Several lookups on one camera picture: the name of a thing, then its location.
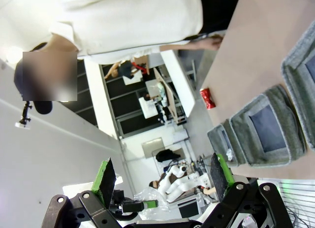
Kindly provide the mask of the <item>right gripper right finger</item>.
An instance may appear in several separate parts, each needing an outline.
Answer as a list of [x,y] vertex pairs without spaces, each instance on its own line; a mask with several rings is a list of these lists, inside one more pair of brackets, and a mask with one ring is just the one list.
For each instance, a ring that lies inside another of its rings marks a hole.
[[203,228],[291,228],[293,223],[277,186],[232,174],[221,154],[214,153],[210,176],[219,199]]

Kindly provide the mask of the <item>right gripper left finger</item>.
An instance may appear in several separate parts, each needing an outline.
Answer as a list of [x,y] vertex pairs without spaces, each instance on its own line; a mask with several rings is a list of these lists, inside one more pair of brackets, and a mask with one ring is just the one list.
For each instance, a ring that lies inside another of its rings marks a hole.
[[43,228],[78,228],[91,221],[96,228],[119,228],[121,225],[109,211],[116,174],[111,159],[103,161],[90,190],[52,197],[45,213]]

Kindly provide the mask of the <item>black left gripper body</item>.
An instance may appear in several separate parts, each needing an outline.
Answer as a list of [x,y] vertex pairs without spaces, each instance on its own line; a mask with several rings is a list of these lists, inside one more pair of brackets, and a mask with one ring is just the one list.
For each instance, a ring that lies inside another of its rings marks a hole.
[[123,190],[114,190],[109,210],[112,213],[134,213],[144,210],[144,203],[125,197]]

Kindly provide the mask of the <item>person's right hand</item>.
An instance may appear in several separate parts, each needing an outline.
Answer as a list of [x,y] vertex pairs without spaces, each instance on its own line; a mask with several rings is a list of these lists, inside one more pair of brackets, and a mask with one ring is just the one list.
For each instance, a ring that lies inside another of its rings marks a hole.
[[223,36],[215,35],[215,36],[200,40],[197,46],[199,49],[208,49],[208,50],[217,51],[220,48],[222,41],[223,41]]

